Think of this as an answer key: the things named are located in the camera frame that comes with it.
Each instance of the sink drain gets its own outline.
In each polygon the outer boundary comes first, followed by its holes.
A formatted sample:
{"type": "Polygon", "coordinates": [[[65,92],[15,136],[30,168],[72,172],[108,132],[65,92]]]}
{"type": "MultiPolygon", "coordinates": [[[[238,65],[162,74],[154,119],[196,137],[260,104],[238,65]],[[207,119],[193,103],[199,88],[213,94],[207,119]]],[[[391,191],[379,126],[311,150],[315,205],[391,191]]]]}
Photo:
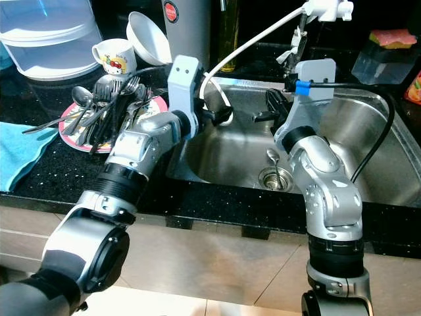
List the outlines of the sink drain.
{"type": "Polygon", "coordinates": [[[280,188],[276,177],[275,167],[263,169],[259,174],[259,184],[262,188],[272,191],[288,192],[293,187],[292,176],[288,171],[278,167],[280,188]]]}

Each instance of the mug with cartoon print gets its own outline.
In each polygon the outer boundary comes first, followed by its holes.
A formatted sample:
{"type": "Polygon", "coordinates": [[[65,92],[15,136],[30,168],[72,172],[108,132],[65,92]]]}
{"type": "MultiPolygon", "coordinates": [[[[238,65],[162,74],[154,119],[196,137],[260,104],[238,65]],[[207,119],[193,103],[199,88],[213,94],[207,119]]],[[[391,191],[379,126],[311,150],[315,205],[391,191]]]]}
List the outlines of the mug with cartoon print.
{"type": "Polygon", "coordinates": [[[132,44],[122,38],[112,38],[92,46],[92,55],[109,74],[129,74],[136,70],[132,44]]]}

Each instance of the blue towel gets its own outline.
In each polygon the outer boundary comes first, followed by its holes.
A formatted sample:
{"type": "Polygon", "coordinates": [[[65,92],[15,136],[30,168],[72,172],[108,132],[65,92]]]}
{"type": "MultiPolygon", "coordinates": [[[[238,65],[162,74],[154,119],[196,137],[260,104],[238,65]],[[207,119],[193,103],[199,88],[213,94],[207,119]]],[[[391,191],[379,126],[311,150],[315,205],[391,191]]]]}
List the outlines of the blue towel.
{"type": "Polygon", "coordinates": [[[31,127],[0,122],[0,191],[12,191],[57,136],[57,128],[22,134],[31,127]]]}

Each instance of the spoon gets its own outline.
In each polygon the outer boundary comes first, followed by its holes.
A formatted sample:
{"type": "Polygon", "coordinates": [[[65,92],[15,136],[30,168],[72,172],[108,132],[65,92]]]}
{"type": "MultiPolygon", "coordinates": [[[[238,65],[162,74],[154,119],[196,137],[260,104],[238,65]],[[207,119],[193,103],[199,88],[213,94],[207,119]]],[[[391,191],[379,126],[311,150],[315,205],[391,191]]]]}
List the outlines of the spoon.
{"type": "Polygon", "coordinates": [[[266,150],[266,153],[268,154],[268,157],[270,158],[270,160],[272,160],[274,162],[275,165],[275,172],[276,172],[276,180],[278,181],[278,190],[281,189],[281,177],[279,175],[279,171],[278,171],[278,161],[279,161],[279,155],[276,151],[274,151],[272,148],[268,148],[266,150]]]}
{"type": "Polygon", "coordinates": [[[62,135],[72,135],[77,129],[80,120],[85,115],[86,111],[92,108],[92,93],[81,86],[76,86],[72,89],[73,101],[82,107],[83,110],[77,118],[75,118],[62,132],[62,135]]]}

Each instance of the plastic container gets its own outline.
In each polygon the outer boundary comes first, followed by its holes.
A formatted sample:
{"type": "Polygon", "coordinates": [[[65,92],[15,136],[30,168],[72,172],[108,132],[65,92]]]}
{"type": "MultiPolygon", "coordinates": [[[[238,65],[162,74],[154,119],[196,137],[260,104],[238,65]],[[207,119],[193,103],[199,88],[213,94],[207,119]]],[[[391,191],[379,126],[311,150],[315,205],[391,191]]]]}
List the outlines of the plastic container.
{"type": "Polygon", "coordinates": [[[61,44],[5,47],[21,74],[34,80],[52,81],[75,78],[99,67],[91,48],[101,40],[101,34],[95,26],[88,35],[61,44]]]}
{"type": "Polygon", "coordinates": [[[66,80],[100,66],[102,41],[89,0],[0,0],[0,40],[17,70],[33,80],[66,80]]]}
{"type": "Polygon", "coordinates": [[[0,0],[0,39],[5,45],[64,43],[85,36],[94,26],[89,0],[0,0]]]}
{"type": "Polygon", "coordinates": [[[400,84],[413,68],[419,51],[384,49],[368,41],[360,52],[351,73],[362,84],[400,84]]]}
{"type": "Polygon", "coordinates": [[[9,57],[9,54],[7,53],[7,50],[3,46],[3,44],[0,42],[0,70],[6,69],[13,65],[12,59],[9,57]]]}

